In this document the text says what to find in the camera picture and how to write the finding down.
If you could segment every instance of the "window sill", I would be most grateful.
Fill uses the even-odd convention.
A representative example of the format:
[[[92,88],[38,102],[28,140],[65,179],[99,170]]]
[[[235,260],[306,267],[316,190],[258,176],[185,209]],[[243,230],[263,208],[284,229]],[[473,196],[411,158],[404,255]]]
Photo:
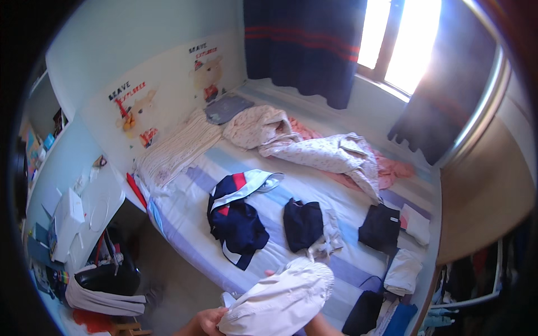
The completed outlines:
[[[371,80],[371,79],[369,79],[367,77],[361,76],[359,74],[355,74],[355,77],[359,78],[359,79],[361,79],[363,81],[366,81],[366,82],[368,82],[368,83],[370,83],[372,85],[375,85],[376,87],[380,88],[381,90],[387,91],[388,93],[390,93],[394,97],[402,100],[405,103],[409,103],[409,97],[408,96],[404,95],[401,92],[398,92],[397,90],[391,88],[390,86],[388,86],[386,84],[374,82],[373,80]]]

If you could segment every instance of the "black folded clothing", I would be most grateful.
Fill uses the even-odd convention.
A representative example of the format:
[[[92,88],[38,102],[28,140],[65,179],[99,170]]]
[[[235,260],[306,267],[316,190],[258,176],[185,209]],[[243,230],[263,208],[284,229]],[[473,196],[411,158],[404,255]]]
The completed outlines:
[[[359,228],[359,241],[394,256],[398,251],[400,225],[400,211],[383,204],[371,205],[363,226]]]
[[[349,336],[359,336],[374,329],[382,304],[382,294],[370,290],[363,292],[349,313],[342,332]]]
[[[289,199],[284,207],[284,231],[289,249],[295,253],[309,248],[323,234],[323,217],[320,204]]]

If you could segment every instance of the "sunlight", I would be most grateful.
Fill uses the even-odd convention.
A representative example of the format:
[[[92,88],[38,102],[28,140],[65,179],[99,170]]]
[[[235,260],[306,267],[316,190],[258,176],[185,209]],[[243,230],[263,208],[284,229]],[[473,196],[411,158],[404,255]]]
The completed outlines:
[[[357,62],[370,69],[376,67],[390,9],[390,0],[368,0],[366,5],[366,17]]]
[[[385,81],[413,94],[429,63],[440,13],[441,0],[405,1],[400,31]]]

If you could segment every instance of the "window frame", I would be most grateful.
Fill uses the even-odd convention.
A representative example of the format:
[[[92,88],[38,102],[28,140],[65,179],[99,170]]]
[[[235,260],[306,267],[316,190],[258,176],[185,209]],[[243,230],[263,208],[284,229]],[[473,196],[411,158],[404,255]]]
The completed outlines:
[[[387,85],[406,97],[411,97],[409,93],[385,81],[388,64],[391,61],[394,46],[396,45],[396,39],[398,38],[398,32],[400,31],[400,24],[402,21],[402,16],[404,15],[404,5],[405,0],[391,1],[391,8],[387,19],[387,27],[385,28],[385,34],[383,35],[383,41],[381,42],[381,48],[379,49],[379,56],[377,58],[376,66],[373,69],[370,69],[367,66],[357,63],[357,74],[366,77],[373,82]]]

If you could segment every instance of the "wooden wardrobe door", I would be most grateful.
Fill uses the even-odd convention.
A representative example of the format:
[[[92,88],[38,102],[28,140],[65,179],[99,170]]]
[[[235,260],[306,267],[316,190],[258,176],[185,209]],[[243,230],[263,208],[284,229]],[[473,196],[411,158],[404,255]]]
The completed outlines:
[[[535,197],[525,158],[498,116],[465,158],[441,170],[441,190],[438,265],[497,241],[529,214]]]

